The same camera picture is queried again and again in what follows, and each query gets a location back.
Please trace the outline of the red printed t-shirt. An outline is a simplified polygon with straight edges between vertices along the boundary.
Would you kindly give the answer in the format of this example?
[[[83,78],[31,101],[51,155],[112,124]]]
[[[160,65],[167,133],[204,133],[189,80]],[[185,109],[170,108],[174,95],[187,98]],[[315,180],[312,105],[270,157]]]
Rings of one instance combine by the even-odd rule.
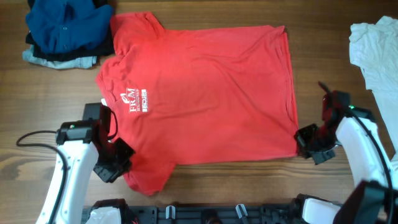
[[[115,56],[96,83],[135,152],[124,175],[131,189],[160,192],[177,165],[296,156],[284,27],[169,30],[150,12],[110,25]]]

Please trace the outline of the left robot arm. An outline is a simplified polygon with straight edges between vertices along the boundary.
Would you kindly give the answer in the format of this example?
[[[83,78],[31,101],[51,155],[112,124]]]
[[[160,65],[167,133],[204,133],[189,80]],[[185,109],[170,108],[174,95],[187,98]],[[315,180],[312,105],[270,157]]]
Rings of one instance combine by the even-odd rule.
[[[63,123],[57,131],[57,162],[37,223],[80,223],[92,172],[112,183],[127,172],[134,150],[121,138],[109,140],[98,120]]]

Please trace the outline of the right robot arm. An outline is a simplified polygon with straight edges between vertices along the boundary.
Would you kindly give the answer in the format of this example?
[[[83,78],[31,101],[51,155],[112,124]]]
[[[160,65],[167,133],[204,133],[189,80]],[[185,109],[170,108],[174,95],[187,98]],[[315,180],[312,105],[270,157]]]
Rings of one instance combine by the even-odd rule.
[[[341,205],[300,195],[294,218],[304,223],[397,223],[397,171],[379,140],[372,113],[353,106],[327,106],[323,119],[321,127],[312,124],[296,132],[300,153],[321,164],[334,157],[334,147],[342,146],[354,190]]]

